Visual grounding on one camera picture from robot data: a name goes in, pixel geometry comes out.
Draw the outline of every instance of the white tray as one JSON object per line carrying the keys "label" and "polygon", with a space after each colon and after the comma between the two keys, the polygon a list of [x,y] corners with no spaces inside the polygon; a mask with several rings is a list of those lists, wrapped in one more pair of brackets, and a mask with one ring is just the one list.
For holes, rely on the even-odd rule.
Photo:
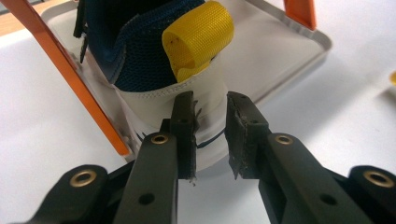
{"label": "white tray", "polygon": [[[324,61],[332,46],[330,38],[322,32],[310,31],[262,0],[219,2],[231,13],[235,28],[232,43],[221,53],[225,83],[229,91],[249,96],[258,107],[287,84],[298,83],[294,81],[297,77],[309,74]],[[41,15],[61,44],[75,57],[81,47],[81,40],[73,37],[76,15],[74,2],[49,8]],[[81,77],[130,147],[138,147],[127,127],[120,101],[115,100],[117,94],[95,75],[97,65],[87,61],[90,60],[80,66]],[[210,161],[201,168],[226,155],[227,146],[222,141],[221,149],[216,155],[210,155]]]}

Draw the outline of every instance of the sneaker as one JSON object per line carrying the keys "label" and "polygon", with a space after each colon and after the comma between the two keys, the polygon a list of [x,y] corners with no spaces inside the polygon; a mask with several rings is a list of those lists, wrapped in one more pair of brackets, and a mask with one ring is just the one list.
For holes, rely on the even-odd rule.
{"label": "sneaker", "polygon": [[171,117],[175,97],[193,91],[200,111],[197,170],[227,155],[227,88],[219,52],[231,41],[233,24],[224,7],[203,0],[159,0],[150,6],[85,0],[78,5],[76,28],[76,36],[86,33],[98,75],[117,90],[133,151]]}

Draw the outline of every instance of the brass grommet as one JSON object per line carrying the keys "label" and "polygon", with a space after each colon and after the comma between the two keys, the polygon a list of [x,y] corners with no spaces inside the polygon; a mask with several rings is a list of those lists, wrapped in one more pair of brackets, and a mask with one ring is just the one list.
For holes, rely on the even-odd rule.
{"label": "brass grommet", "polygon": [[151,142],[157,145],[164,144],[168,141],[168,136],[164,134],[157,134],[151,138]]}
{"label": "brass grommet", "polygon": [[395,183],[391,180],[387,175],[379,173],[377,171],[366,171],[363,173],[363,176],[373,184],[383,187],[383,188],[393,188]]}
{"label": "brass grommet", "polygon": [[293,139],[283,134],[278,135],[275,140],[282,145],[291,145],[293,143]]}
{"label": "brass grommet", "polygon": [[73,177],[70,179],[70,185],[75,188],[81,188],[91,184],[95,178],[95,171],[83,170],[73,175]]}

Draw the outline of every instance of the navy blue mesh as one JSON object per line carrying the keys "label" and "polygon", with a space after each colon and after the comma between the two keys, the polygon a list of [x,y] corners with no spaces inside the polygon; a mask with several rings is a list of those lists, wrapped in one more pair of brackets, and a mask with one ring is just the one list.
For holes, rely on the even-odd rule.
{"label": "navy blue mesh", "polygon": [[[103,0],[87,2],[90,1],[95,2],[92,5],[98,5]],[[87,4],[90,50],[107,80],[115,83],[122,91],[153,91],[176,83],[163,49],[163,30],[203,2],[204,0],[174,0],[145,14],[137,15],[121,28],[116,40],[106,27],[94,26],[97,30],[92,32],[89,21],[92,15],[88,15],[91,9]],[[93,17],[97,21],[101,20],[97,15]]]}

